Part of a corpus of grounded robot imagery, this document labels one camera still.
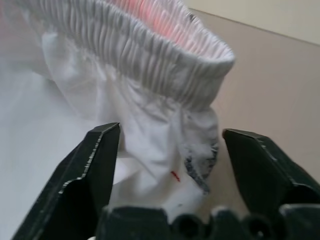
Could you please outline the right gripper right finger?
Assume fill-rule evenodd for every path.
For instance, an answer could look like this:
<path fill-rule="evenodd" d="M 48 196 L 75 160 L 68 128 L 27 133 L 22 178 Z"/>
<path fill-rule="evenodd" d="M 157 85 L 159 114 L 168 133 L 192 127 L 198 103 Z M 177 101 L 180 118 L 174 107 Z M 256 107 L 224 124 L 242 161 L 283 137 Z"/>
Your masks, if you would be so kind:
<path fill-rule="evenodd" d="M 222 137 L 251 213 L 275 216 L 284 204 L 320 205 L 320 183 L 269 137 L 232 128 L 224 129 Z"/>

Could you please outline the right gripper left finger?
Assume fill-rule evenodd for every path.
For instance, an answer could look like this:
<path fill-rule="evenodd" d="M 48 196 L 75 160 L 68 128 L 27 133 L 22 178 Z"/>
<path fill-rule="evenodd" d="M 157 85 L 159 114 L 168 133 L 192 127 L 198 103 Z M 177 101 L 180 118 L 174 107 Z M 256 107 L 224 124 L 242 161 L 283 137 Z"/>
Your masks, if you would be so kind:
<path fill-rule="evenodd" d="M 58 164 L 12 240 L 88 240 L 108 205 L 119 123 L 97 126 Z"/>

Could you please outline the white shorts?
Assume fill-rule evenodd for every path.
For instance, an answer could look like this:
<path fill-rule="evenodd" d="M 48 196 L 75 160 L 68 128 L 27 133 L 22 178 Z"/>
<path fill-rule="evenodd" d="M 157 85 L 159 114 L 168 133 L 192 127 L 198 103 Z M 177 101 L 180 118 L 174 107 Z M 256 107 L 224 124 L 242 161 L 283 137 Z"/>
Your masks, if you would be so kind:
<path fill-rule="evenodd" d="M 117 158 L 129 171 L 111 203 L 195 213 L 217 161 L 211 103 L 232 49 L 182 0 L 0 0 L 0 11 L 24 67 L 81 117 L 120 123 Z"/>

